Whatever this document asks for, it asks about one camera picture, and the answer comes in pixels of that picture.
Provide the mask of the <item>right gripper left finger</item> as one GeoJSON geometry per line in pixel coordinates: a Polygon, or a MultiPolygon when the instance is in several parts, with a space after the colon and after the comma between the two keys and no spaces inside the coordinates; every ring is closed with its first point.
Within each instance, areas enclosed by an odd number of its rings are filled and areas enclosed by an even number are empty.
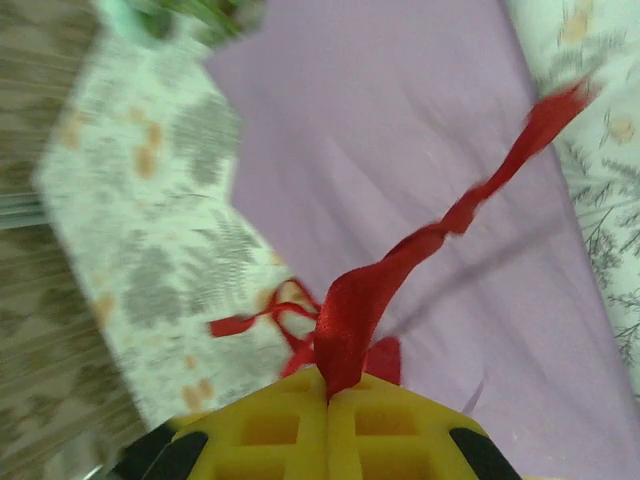
{"type": "Polygon", "coordinates": [[[325,479],[325,386],[302,369],[224,408],[172,418],[121,454],[123,479],[325,479]]]}

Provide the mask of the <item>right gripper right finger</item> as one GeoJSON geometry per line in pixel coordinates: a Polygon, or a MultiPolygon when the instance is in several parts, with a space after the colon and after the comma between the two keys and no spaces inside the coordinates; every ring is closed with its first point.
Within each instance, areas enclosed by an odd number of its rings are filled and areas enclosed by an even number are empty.
{"type": "Polygon", "coordinates": [[[366,375],[327,413],[327,477],[336,480],[518,480],[473,419],[366,375]]]}

